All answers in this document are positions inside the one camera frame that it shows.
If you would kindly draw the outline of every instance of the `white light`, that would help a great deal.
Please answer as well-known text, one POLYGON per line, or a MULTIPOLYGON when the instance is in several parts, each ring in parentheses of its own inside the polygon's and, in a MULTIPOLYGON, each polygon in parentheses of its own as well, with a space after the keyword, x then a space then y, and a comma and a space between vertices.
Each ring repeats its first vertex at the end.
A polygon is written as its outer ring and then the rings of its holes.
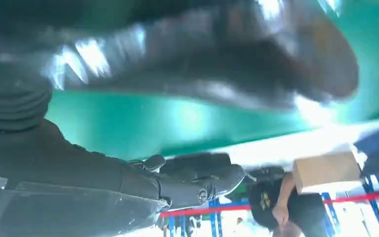
POLYGON ((73 52, 73 50, 71 50, 70 48, 64 47, 62 49, 62 58, 63 58, 62 63, 68 64, 70 68, 74 71, 74 73, 77 75, 77 77, 82 82, 88 84, 88 77, 86 75, 85 69, 83 68, 77 54, 73 52))
POLYGON ((281 3, 279 0, 256 0, 262 7, 264 18, 270 20, 280 14, 281 3))
POLYGON ((111 74, 108 61, 96 40, 89 39, 88 41, 78 42, 76 49, 96 76, 111 74))
POLYGON ((295 103, 303 118, 311 125, 327 125, 332 123, 333 111, 322 107, 318 102, 297 95, 295 103))

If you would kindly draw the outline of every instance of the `green panel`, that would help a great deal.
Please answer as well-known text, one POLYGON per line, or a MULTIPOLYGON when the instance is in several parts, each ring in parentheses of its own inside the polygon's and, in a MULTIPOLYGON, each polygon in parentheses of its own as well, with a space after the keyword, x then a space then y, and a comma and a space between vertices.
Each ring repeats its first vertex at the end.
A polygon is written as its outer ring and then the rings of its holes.
POLYGON ((250 112, 185 99, 58 92, 48 118, 71 142, 123 159, 198 152, 327 122, 379 119, 379 4, 346 2, 341 17, 332 17, 356 52, 360 85, 353 99, 330 111, 250 112))

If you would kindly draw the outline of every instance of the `blurred object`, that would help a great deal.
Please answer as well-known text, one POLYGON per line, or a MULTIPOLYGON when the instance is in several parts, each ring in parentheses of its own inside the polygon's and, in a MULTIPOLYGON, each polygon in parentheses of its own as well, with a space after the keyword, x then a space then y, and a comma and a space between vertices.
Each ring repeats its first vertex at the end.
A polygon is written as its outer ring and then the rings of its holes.
POLYGON ((357 88, 355 56, 316 1, 170 4, 2 0, 0 63, 61 90, 168 94, 246 109, 296 108, 299 94, 339 102, 357 88), (86 18, 98 9, 124 14, 86 18))
POLYGON ((352 152, 294 161, 293 177, 299 194, 349 191, 362 184, 360 175, 352 152))

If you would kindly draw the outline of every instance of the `person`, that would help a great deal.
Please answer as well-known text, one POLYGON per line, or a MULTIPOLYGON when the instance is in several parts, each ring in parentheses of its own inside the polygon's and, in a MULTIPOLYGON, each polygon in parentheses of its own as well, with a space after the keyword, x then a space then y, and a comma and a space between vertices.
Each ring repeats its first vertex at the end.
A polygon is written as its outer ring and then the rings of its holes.
POLYGON ((88 152, 44 118, 52 89, 0 63, 1 235, 115 236, 154 224, 169 208, 225 195, 244 178, 235 164, 189 179, 88 152))
POLYGON ((299 195, 293 175, 262 182, 248 188, 248 200, 255 221, 274 237, 326 237, 326 210, 319 194, 299 195))

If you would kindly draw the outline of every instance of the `person's arm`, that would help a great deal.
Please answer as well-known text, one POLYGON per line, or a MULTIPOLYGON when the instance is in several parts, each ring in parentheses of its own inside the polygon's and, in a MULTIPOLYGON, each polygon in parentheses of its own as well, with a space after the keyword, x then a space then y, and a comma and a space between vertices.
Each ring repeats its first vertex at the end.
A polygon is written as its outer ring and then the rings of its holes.
POLYGON ((278 196, 277 205, 287 206, 288 199, 290 198, 291 193, 293 192, 296 184, 294 183, 293 174, 288 173, 284 176, 284 179, 281 183, 280 194, 278 196))
POLYGON ((290 198, 291 192, 295 187, 294 179, 292 173, 286 174, 281 183, 280 193, 278 196, 277 204, 272 210, 272 214, 277 220, 278 224, 283 226, 288 222, 288 199, 290 198))

